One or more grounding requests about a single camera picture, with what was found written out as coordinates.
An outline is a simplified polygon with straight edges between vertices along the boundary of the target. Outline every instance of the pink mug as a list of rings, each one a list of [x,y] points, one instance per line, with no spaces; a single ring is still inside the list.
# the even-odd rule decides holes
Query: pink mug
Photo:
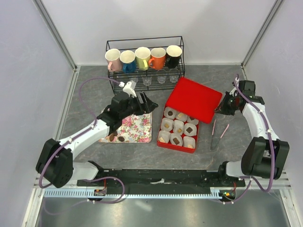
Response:
[[[108,63],[107,69],[110,72],[117,72],[122,69],[122,62],[120,61],[120,51],[118,49],[110,49],[105,53],[105,59]]]

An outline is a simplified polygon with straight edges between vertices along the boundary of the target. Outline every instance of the black mug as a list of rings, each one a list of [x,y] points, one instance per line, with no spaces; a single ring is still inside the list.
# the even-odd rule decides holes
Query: black mug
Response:
[[[179,65],[182,49],[179,46],[171,45],[166,49],[165,66],[174,69]]]

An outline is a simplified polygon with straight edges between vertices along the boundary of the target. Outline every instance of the yellow mug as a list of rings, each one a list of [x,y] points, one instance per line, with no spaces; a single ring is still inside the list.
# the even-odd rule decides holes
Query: yellow mug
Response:
[[[138,68],[148,69],[148,61],[151,58],[151,51],[147,47],[139,47],[135,52]]]

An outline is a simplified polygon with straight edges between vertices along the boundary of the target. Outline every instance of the floral placemat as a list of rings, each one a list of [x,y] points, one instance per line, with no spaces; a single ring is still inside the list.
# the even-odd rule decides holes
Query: floral placemat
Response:
[[[122,120],[117,131],[103,139],[101,143],[149,143],[152,140],[152,114],[131,115]]]

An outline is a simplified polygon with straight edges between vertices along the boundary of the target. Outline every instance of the blue mug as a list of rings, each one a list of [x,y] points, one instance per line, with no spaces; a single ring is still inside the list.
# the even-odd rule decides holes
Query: blue mug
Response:
[[[136,55],[132,51],[123,51],[120,55],[120,61],[123,63],[124,73],[133,73],[136,71]]]

